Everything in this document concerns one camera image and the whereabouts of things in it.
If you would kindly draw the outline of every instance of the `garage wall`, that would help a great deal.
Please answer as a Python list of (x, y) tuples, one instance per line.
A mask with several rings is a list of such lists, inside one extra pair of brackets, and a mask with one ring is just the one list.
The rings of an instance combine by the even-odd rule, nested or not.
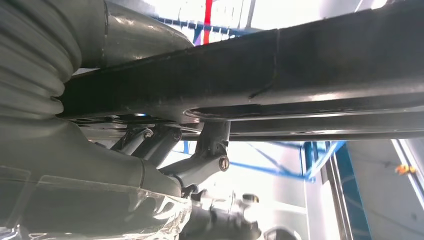
[(390, 140), (347, 143), (373, 240), (424, 239), (424, 210)]

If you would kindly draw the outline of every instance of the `orange object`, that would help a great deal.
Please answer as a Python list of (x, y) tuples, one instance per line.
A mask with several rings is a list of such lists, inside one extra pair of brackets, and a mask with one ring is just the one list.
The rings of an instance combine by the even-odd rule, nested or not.
[(404, 174), (414, 174), (417, 170), (413, 166), (401, 164), (397, 166), (394, 171), (398, 173), (399, 175), (404, 175)]

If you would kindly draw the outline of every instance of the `red pole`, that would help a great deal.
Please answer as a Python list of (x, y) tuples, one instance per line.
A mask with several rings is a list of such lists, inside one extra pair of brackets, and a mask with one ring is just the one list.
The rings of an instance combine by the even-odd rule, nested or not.
[[(212, 13), (212, 2), (213, 0), (206, 0), (204, 10), (204, 25), (211, 25), (211, 13)], [(203, 44), (209, 43), (209, 30), (204, 30)]]

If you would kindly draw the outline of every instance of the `bolt head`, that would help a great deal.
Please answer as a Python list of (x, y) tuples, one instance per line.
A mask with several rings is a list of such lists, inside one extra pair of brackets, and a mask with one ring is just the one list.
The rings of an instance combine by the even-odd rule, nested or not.
[(221, 156), (219, 159), (219, 169), (223, 172), (227, 171), (227, 169), (230, 167), (230, 160), (227, 156)]

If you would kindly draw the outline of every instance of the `plastic wrap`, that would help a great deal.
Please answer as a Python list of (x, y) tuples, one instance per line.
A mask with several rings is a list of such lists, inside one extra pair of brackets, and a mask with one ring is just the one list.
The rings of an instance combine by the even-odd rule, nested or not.
[(137, 187), (0, 166), (0, 240), (174, 239), (191, 206)]

